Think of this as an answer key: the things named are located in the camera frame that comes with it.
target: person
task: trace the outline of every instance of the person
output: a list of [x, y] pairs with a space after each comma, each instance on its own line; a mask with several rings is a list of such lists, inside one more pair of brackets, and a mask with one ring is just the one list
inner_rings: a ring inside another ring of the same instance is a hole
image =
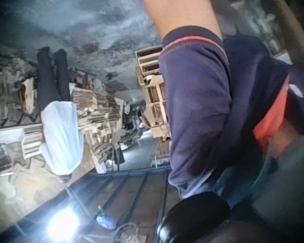
[[232, 208], [267, 151], [279, 160], [304, 138], [304, 73], [257, 37], [223, 40], [210, 0], [142, 2], [163, 43], [169, 183], [182, 198], [215, 192]]
[[67, 183], [82, 161], [84, 141], [78, 130], [77, 107], [71, 102], [66, 51], [55, 53], [56, 79], [49, 51], [45, 47], [37, 54], [37, 95], [45, 138], [40, 150], [52, 172]]

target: person's leg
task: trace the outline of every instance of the person's leg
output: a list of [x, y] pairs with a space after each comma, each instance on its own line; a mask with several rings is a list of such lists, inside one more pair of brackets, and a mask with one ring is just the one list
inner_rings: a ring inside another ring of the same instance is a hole
[[69, 89], [69, 74], [67, 70], [66, 51], [60, 49], [55, 53], [56, 81], [63, 101], [71, 101]]
[[37, 95], [40, 111], [43, 111], [45, 107], [53, 101], [61, 101], [55, 82], [49, 51], [50, 48], [45, 47], [40, 49], [37, 54], [37, 68], [39, 71]]

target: light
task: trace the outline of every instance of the light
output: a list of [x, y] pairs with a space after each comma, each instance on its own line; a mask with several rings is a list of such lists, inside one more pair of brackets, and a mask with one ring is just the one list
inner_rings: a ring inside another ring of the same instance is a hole
[[68, 207], [58, 211], [50, 220], [47, 227], [47, 234], [56, 242], [72, 241], [72, 238], [79, 226], [79, 219], [75, 212]]

